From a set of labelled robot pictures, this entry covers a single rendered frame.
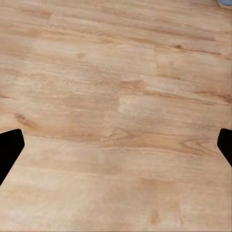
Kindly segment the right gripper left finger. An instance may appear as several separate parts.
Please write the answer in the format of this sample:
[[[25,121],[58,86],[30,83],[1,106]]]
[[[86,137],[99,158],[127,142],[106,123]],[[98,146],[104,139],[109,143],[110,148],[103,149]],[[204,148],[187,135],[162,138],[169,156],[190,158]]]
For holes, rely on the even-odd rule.
[[[0,186],[25,146],[21,129],[0,134]]]

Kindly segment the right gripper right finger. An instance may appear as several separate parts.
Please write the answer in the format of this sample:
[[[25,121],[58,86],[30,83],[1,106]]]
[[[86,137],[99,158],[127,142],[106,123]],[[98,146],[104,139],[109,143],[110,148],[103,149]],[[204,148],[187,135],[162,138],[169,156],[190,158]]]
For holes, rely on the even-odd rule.
[[[218,136],[217,146],[232,166],[232,130],[225,128],[221,129]]]

